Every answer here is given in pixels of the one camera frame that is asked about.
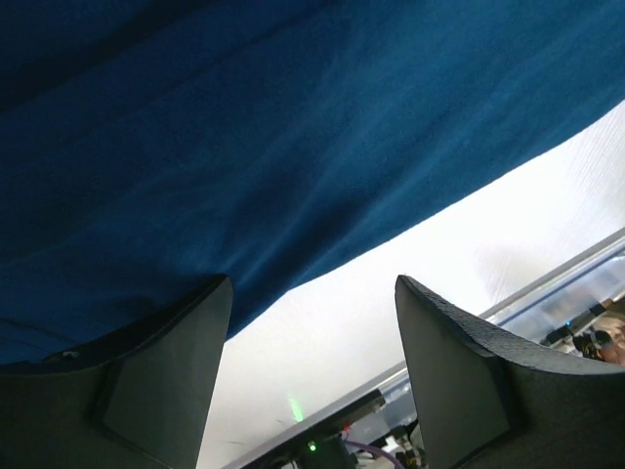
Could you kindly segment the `blue t shirt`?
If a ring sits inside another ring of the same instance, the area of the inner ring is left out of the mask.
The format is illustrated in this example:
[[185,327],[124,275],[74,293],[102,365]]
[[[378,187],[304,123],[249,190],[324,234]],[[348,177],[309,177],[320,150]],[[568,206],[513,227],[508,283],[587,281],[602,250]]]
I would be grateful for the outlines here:
[[236,333],[623,98],[620,1],[5,1],[1,360]]

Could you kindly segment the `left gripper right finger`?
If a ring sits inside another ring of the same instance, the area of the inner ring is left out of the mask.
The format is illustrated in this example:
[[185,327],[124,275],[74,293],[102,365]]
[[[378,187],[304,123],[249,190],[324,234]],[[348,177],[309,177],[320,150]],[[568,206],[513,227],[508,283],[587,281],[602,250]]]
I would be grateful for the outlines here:
[[620,468],[624,370],[543,347],[411,277],[396,315],[432,468]]

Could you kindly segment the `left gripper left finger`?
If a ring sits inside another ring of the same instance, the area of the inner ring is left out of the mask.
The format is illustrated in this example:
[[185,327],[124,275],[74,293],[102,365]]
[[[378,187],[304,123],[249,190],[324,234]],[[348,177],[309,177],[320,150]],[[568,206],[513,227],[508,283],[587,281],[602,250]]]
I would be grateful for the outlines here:
[[232,304],[216,276],[181,303],[40,362],[1,368],[5,468],[192,468]]

